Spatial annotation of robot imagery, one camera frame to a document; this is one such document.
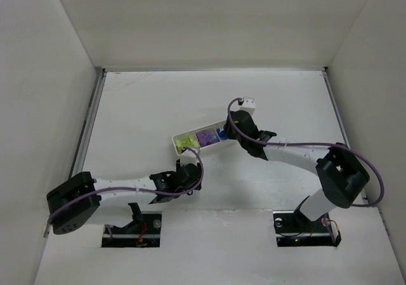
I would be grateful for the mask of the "left aluminium rail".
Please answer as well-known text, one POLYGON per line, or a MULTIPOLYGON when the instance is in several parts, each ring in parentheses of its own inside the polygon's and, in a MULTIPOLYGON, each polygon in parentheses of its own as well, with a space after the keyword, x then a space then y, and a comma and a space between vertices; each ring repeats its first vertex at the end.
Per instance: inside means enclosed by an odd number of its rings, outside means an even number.
POLYGON ((104 68, 97 67, 95 70, 96 79, 69 177, 46 195, 49 217, 44 238, 47 238, 50 233, 62 235, 77 230, 86 223, 100 205, 101 197, 97 196, 95 180, 92 179, 89 171, 83 170, 106 77, 104 68))

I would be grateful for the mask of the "purple patterned lego brick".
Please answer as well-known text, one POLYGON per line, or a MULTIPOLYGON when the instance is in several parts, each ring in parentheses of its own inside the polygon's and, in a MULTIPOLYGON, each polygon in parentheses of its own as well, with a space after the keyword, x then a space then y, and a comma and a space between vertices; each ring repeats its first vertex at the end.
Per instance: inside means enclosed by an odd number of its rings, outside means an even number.
POLYGON ((219 142, 218 136, 210 131, 197 132, 196 137, 201 147, 206 147, 219 142))

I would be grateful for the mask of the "aluminium rail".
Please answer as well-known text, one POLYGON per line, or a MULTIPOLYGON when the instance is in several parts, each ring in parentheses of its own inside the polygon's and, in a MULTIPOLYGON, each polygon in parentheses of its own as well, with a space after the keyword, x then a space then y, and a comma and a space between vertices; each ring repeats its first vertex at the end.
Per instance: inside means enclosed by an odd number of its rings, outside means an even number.
POLYGON ((104 68, 97 67, 95 70, 96 79, 69 177, 46 195, 49 217, 44 238, 47 238, 50 233, 62 235, 77 230, 86 223, 100 205, 101 197, 97 196, 95 180, 92 179, 89 171, 83 170, 106 77, 104 68))
POLYGON ((322 75, 324 77, 325 85, 326 85, 326 88, 327 88, 327 91, 328 91, 328 94, 329 94, 329 97, 330 97, 330 100, 331 100, 331 103, 332 103, 332 106, 333 106, 333 109, 334 109, 334 113, 336 115, 336 119, 337 119, 339 129, 340 129, 340 132, 341 132, 341 136, 343 137, 343 143, 348 148, 350 148, 350 143, 349 143, 349 140, 348 140, 348 136, 346 134, 346 130, 344 128, 343 121, 342 121, 341 115, 339 113, 337 102, 336 102, 336 99, 335 99, 333 91, 332 91, 332 87, 331 87, 331 84, 330 84, 330 81, 329 81, 329 76, 328 76, 327 69, 328 69, 327 67, 323 68, 322 75))

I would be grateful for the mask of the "right aluminium rail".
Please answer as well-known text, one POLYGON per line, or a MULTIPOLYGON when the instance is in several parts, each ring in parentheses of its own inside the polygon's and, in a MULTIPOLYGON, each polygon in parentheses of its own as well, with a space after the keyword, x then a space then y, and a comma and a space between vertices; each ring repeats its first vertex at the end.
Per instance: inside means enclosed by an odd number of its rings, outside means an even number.
POLYGON ((322 75, 324 77, 325 85, 326 85, 326 88, 327 88, 327 91, 328 91, 328 94, 329 94, 329 97, 330 97, 330 100, 331 100, 331 103, 332 103, 332 106, 333 106, 333 109, 334 109, 334 113, 336 115, 336 119, 337 119, 339 129, 340 129, 340 132, 341 132, 341 136, 343 137, 343 143, 348 148, 350 148, 350 143, 349 143, 349 140, 348 140, 348 136, 346 134, 346 130, 344 128, 343 121, 342 121, 341 115, 339 113, 337 102, 336 102, 336 99, 335 99, 333 91, 332 91, 332 87, 331 87, 331 84, 330 84, 330 81, 329 81, 329 76, 328 76, 327 69, 328 69, 327 67, 323 68, 322 75))

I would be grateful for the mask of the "blue legos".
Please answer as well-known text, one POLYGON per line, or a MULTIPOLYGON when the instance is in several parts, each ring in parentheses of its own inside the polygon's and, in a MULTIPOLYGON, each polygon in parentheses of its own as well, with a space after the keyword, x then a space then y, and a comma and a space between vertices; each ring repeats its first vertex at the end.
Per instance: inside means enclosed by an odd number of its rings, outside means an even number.
POLYGON ((221 130, 221 129, 217 128, 216 132, 217 132, 220 139, 222 139, 222 140, 227 140, 228 139, 228 137, 226 136, 224 130, 221 130))

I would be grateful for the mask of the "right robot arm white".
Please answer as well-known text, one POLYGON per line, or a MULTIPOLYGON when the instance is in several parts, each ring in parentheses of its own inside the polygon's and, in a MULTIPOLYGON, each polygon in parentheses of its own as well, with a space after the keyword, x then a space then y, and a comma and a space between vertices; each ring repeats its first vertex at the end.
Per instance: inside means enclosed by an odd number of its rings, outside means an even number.
POLYGON ((302 229, 335 208, 351 207, 370 180, 356 156, 340 143, 324 148, 289 146, 276 133, 259 130, 245 110, 228 113, 224 131, 248 154, 270 162, 281 162, 317 176, 321 188, 294 210, 294 223, 302 229))

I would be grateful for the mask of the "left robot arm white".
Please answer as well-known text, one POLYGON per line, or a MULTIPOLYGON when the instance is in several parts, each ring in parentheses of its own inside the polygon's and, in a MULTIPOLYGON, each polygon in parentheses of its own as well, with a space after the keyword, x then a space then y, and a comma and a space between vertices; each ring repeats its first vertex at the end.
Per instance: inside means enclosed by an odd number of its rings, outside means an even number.
POLYGON ((104 180, 80 172, 48 192, 46 229, 64 235, 86 224, 133 226, 140 221, 142 206, 189 196, 201 189, 203 176, 200 160, 177 161, 174 170, 132 180, 104 180))

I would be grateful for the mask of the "green lego brick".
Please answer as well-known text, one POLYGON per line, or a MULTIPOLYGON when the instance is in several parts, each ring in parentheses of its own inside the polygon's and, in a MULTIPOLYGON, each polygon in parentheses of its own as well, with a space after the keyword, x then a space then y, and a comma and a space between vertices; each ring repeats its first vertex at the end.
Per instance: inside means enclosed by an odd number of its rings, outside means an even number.
POLYGON ((175 139, 175 146, 179 154, 182 153, 186 147, 200 147, 199 142, 197 141, 195 136, 184 136, 181 138, 177 138, 175 139))

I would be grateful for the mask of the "white three-compartment tray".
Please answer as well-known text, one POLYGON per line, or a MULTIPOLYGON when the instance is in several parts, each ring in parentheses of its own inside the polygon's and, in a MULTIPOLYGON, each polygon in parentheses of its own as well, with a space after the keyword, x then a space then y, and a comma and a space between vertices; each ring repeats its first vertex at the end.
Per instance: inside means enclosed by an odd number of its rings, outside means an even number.
POLYGON ((197 149, 201 157, 220 151, 235 144, 225 136, 225 121, 209 124, 172 137, 174 151, 180 156, 186 147, 197 149))

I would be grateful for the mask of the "white front board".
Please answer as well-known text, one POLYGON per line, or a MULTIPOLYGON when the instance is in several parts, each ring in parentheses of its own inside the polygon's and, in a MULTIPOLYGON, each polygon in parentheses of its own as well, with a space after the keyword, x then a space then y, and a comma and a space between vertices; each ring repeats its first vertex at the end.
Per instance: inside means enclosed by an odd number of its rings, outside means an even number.
POLYGON ((37 284, 402 284, 376 209, 333 214, 342 242, 277 246, 269 210, 169 210, 157 248, 103 248, 102 227, 51 235, 37 284))

